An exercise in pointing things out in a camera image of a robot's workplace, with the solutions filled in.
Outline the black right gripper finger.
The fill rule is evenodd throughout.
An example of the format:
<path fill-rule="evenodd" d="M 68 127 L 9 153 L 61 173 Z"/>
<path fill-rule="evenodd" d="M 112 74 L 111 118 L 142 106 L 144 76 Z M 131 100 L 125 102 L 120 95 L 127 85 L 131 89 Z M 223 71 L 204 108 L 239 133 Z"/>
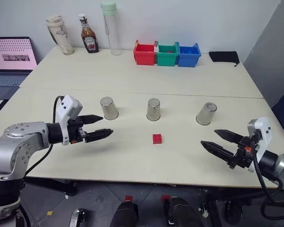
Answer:
<path fill-rule="evenodd" d="M 229 130 L 214 130 L 214 132 L 219 135 L 222 139 L 230 142 L 230 143 L 235 143 L 235 144 L 239 144 L 240 141 L 243 139 L 242 135 L 239 135 L 237 133 L 234 133 L 232 131 Z"/>
<path fill-rule="evenodd" d="M 210 141 L 201 141 L 202 146 L 211 154 L 215 155 L 216 157 L 226 161 L 230 162 L 233 160 L 234 154 L 225 150 L 222 146 L 210 142 Z"/>

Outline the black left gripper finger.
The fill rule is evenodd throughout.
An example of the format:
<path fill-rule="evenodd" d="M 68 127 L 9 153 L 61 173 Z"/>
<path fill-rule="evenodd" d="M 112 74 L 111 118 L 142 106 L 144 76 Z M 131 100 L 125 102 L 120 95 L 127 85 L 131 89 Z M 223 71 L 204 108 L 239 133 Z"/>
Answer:
<path fill-rule="evenodd" d="M 110 136 L 114 131 L 112 129 L 101 129 L 86 134 L 84 138 L 86 143 L 102 140 Z"/>
<path fill-rule="evenodd" d="M 79 119 L 83 122 L 83 124 L 93 124 L 95 122 L 103 120 L 103 117 L 90 114 L 79 116 Z"/>

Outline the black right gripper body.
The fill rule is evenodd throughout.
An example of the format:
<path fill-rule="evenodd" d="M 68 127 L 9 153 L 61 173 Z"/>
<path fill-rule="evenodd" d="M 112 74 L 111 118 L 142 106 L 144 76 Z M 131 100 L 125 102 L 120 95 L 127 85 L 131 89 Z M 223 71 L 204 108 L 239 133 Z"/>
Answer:
<path fill-rule="evenodd" d="M 251 142 L 250 137 L 242 136 L 236 136 L 235 139 L 232 140 L 232 143 L 238 145 L 238 149 L 232 160 L 228 162 L 231 169 L 234 169 L 236 166 L 248 168 L 251 165 L 253 162 Z"/>

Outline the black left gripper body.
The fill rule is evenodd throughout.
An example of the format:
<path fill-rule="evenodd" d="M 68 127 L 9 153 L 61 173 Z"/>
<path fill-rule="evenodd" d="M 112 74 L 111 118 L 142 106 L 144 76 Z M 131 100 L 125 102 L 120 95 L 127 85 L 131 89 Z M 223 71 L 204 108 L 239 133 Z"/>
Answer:
<path fill-rule="evenodd" d="M 82 142 L 87 133 L 82 129 L 86 121 L 86 116 L 78 116 L 74 120 L 69 119 L 67 121 L 67 130 L 69 135 L 70 144 Z"/>

